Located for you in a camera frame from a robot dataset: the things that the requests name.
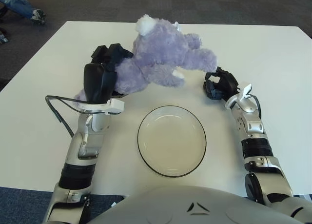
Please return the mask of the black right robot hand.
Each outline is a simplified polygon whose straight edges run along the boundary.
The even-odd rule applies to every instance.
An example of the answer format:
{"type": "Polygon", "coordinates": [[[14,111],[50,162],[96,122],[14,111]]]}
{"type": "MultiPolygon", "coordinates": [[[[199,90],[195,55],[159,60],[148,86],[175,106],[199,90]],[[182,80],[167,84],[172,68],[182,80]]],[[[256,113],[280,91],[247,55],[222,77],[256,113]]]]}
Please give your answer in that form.
{"type": "Polygon", "coordinates": [[[215,72],[207,72],[205,75],[203,90],[206,96],[211,100],[224,100],[238,94],[238,82],[235,77],[228,71],[217,67],[215,72]],[[219,77],[218,82],[210,80],[210,77],[219,77]]]}

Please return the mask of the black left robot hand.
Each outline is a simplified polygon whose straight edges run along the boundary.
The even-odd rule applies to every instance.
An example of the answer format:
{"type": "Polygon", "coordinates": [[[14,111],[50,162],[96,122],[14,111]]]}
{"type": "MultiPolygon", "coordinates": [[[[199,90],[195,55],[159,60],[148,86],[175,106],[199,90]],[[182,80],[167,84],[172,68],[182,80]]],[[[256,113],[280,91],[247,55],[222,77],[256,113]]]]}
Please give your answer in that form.
{"type": "Polygon", "coordinates": [[[91,55],[91,62],[84,67],[84,93],[86,101],[92,104],[107,103],[110,98],[121,98],[115,91],[117,82],[116,67],[133,53],[119,43],[98,46],[91,55]]]}

